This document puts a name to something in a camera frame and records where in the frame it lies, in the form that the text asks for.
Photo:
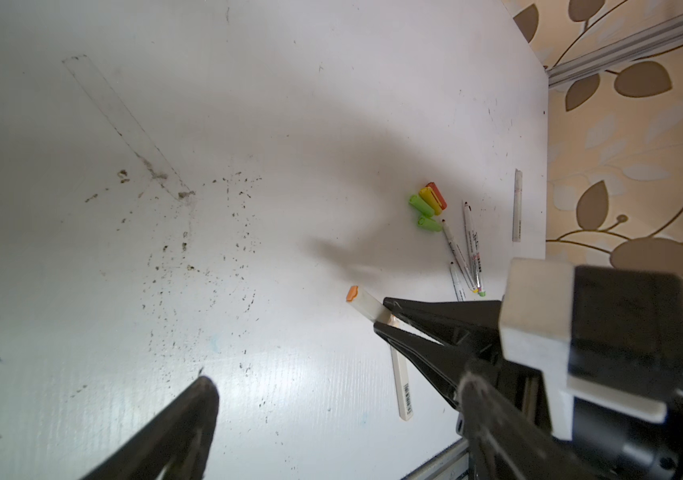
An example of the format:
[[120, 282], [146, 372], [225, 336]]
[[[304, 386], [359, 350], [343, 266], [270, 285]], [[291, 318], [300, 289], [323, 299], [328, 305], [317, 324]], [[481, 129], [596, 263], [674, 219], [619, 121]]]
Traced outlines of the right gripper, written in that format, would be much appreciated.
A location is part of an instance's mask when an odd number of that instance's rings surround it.
[[[497, 364], [471, 354], [468, 371], [481, 375], [495, 388]], [[559, 448], [575, 455], [591, 471], [591, 479], [683, 479], [683, 389], [675, 396], [671, 413], [661, 425], [579, 400], [575, 402], [573, 427], [572, 440], [557, 441], [535, 425]], [[497, 472], [497, 479], [517, 479], [501, 459], [497, 460]]]

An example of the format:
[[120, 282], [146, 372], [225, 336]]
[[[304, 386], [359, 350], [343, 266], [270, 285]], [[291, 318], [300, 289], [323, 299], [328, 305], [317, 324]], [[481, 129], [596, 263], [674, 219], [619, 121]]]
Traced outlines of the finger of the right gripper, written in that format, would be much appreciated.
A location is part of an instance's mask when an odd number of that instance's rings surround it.
[[373, 331], [405, 356], [451, 408], [459, 407], [457, 390], [471, 360], [469, 352], [435, 343], [381, 322], [373, 326]]
[[497, 335], [502, 305], [499, 300], [423, 302], [393, 297], [383, 300], [383, 306], [397, 319], [429, 336]]

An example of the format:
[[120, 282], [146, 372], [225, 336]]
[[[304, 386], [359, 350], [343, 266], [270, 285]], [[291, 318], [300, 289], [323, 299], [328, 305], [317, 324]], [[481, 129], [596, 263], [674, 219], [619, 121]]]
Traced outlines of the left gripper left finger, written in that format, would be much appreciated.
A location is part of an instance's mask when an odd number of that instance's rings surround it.
[[207, 376], [193, 381], [88, 479], [202, 479], [214, 440], [220, 396]]

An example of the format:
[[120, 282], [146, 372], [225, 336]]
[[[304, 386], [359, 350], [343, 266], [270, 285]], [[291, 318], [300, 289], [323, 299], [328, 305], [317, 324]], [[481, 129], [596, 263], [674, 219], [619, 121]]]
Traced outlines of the green highlighter cap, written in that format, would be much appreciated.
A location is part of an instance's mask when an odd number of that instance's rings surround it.
[[431, 231], [431, 232], [442, 232], [443, 231], [443, 224], [441, 222], [431, 218], [431, 217], [425, 217], [421, 216], [419, 220], [417, 220], [417, 227], [425, 230], [425, 231]]
[[421, 195], [412, 195], [409, 198], [409, 205], [417, 209], [421, 216], [425, 216], [427, 218], [432, 218], [433, 216], [435, 216], [435, 210], [433, 210], [433, 207], [431, 207], [429, 203], [425, 202], [425, 200], [421, 198]]

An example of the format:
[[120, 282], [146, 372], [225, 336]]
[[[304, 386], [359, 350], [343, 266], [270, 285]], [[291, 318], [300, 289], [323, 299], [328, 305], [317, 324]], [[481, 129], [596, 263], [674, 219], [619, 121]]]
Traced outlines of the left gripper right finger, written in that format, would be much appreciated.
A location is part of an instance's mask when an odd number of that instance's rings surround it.
[[461, 435], [469, 440], [475, 479], [497, 479], [498, 459], [517, 479], [593, 478], [575, 455], [529, 423], [481, 375], [465, 372], [457, 398], [463, 415]]

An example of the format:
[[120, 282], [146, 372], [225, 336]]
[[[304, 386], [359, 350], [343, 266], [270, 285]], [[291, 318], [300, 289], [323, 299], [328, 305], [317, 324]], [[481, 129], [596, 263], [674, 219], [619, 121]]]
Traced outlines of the thin pen yellow end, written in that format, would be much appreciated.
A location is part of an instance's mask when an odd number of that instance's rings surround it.
[[447, 246], [449, 246], [449, 250], [451, 250], [453, 257], [455, 257], [455, 263], [459, 266], [459, 271], [461, 271], [465, 283], [467, 283], [471, 292], [477, 293], [477, 285], [475, 285], [475, 279], [473, 279], [473, 275], [471, 275], [471, 271], [469, 271], [469, 263], [467, 263], [467, 259], [465, 259], [461, 247], [459, 247], [459, 244], [455, 241], [455, 236], [453, 236], [453, 232], [451, 232], [447, 220], [441, 220], [441, 227], [443, 227], [443, 235], [445, 235], [445, 240], [447, 240]]

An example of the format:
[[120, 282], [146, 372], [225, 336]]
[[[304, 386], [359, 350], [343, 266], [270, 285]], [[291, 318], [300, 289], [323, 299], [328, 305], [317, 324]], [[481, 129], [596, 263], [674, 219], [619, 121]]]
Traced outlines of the aluminium cage frame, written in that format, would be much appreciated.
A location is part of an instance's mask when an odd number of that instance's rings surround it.
[[569, 60], [563, 65], [553, 66], [547, 72], [549, 88], [581, 80], [606, 70], [613, 64], [641, 60], [680, 45], [683, 45], [683, 14]]

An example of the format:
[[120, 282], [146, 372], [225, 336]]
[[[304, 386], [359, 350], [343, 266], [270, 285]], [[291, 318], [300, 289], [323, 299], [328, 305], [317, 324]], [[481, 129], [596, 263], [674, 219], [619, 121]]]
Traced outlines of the red highlighter cap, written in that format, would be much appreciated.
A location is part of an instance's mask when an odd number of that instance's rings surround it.
[[429, 182], [427, 184], [427, 188], [431, 190], [431, 195], [433, 195], [433, 198], [435, 198], [435, 203], [441, 207], [441, 210], [446, 210], [447, 201], [445, 201], [445, 198], [443, 198], [443, 194], [441, 194], [441, 190], [439, 190], [437, 184], [435, 184], [435, 182]]

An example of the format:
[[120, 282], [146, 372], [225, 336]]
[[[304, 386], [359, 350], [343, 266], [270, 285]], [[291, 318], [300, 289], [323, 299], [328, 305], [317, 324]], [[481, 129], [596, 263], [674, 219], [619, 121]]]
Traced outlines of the yellow highlighter cap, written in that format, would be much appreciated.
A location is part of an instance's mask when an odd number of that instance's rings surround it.
[[440, 216], [443, 213], [443, 204], [441, 204], [441, 200], [439, 200], [439, 197], [437, 197], [433, 188], [429, 186], [421, 188], [421, 190], [419, 190], [419, 197], [421, 197], [421, 200], [423, 200], [425, 204], [431, 207], [433, 215]]

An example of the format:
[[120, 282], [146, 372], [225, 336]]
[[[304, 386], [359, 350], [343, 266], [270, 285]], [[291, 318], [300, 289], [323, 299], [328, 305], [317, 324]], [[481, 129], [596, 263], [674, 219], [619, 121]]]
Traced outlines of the white marker orange tip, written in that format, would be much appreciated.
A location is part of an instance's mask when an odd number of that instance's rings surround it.
[[399, 417], [403, 421], [409, 421], [413, 418], [413, 405], [411, 405], [411, 390], [409, 390], [407, 358], [403, 357], [393, 346], [391, 346], [391, 363], [393, 363], [393, 379], [395, 379]]

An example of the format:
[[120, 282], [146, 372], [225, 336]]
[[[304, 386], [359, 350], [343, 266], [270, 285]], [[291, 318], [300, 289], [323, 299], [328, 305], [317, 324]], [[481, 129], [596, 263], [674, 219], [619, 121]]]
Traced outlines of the white marker cap orange end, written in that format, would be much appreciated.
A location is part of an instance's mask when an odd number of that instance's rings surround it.
[[357, 312], [371, 322], [385, 324], [391, 322], [391, 311], [359, 285], [353, 285], [349, 288], [345, 300], [347, 300], [347, 305], [355, 308]]

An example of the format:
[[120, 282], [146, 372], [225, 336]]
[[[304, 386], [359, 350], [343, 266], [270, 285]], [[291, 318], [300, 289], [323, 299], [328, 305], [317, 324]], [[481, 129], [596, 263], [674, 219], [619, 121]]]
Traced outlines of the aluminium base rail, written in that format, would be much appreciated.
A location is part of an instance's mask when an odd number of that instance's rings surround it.
[[463, 480], [471, 477], [471, 470], [469, 442], [462, 439], [427, 460], [403, 480]]

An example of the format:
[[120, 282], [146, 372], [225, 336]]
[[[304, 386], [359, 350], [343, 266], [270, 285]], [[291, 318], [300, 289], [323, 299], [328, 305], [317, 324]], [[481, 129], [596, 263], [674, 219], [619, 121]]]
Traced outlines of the white marker pink tip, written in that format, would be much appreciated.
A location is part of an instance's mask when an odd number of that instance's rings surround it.
[[523, 172], [515, 170], [515, 190], [513, 190], [513, 242], [521, 242], [523, 228]]

